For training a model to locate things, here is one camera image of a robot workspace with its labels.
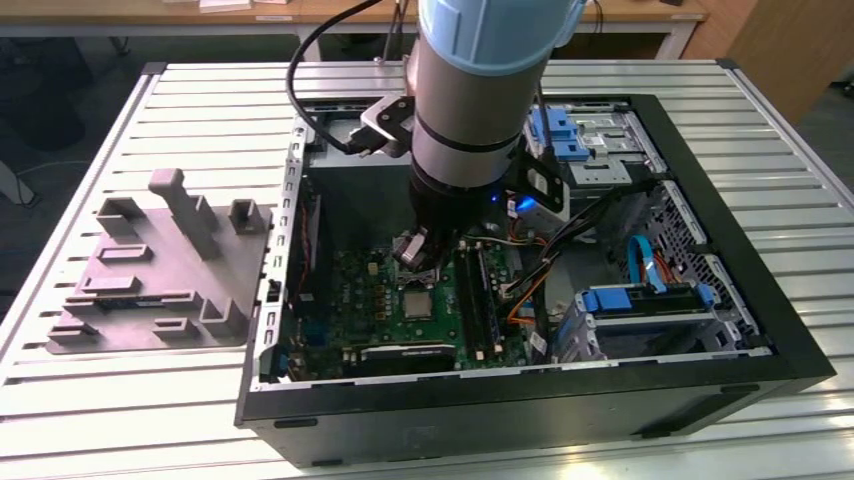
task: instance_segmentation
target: motherboard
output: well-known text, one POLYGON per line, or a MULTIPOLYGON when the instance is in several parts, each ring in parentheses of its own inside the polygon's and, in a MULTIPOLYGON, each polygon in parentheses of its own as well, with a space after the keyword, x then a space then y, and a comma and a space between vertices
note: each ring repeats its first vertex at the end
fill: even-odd
POLYGON ((308 377, 525 365, 519 329, 499 320, 509 254, 497 244, 463 242, 444 268, 411 273, 391 248, 337 251, 328 315, 304 322, 308 377))

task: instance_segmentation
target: ram slot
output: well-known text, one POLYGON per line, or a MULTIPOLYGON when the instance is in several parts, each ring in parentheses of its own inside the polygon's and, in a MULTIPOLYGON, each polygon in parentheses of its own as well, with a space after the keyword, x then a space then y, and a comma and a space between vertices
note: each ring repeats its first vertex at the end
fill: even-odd
POLYGON ((484 321, 481 322, 484 335, 485 335, 485 338, 491 340, 492 352, 497 354, 497 353, 501 353, 503 351, 501 332, 497 327, 497 317, 495 316, 495 294, 492 292, 489 269, 487 266, 485 258, 483 256, 483 247, 480 246, 479 243, 477 243, 476 252, 477 252, 476 257, 473 255, 471 256, 475 257, 475 260, 477 262, 477 270, 479 270, 477 273, 480 277, 481 288, 480 288, 479 299, 476 298, 475 301, 479 300, 480 302, 480 307, 481 307, 480 318, 484 319, 484 321))
POLYGON ((456 299, 459 303, 459 313, 463 322, 463 334, 465 335, 465 354, 472 360, 484 359, 485 337, 480 325, 480 314, 477 312, 476 290, 480 283, 479 275, 472 276, 473 255, 465 248, 453 252, 453 272, 456 277, 456 299))

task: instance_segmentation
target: light blue robot joint cap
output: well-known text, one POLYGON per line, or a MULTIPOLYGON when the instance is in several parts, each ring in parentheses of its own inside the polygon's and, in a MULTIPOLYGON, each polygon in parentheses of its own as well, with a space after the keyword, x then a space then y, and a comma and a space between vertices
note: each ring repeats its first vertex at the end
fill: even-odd
POLYGON ((421 0, 420 31, 436 54, 481 76, 511 75, 564 45, 585 0, 421 0))

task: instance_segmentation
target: black computer case frame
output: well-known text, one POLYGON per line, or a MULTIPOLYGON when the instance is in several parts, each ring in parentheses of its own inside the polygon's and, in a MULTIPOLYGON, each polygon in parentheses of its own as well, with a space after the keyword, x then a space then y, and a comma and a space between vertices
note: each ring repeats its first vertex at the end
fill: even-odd
POLYGON ((774 355, 567 371, 545 365, 512 376, 449 374, 405 383, 259 392, 249 391, 249 335, 235 423, 255 430, 296 466, 683 435, 759 399, 800 391, 835 374, 658 99, 572 95, 548 100, 631 106, 774 355))

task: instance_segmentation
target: white cable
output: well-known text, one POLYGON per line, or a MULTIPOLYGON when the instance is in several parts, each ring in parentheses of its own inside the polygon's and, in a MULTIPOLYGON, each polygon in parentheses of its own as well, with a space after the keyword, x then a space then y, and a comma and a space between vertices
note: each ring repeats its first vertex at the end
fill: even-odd
POLYGON ((469 240, 480 240, 481 242, 500 243, 501 245, 509 245, 511 247, 525 247, 528 245, 533 245, 532 242, 513 242, 511 240, 501 240, 500 238, 495 237, 475 237, 472 235, 463 235, 463 237, 469 240))

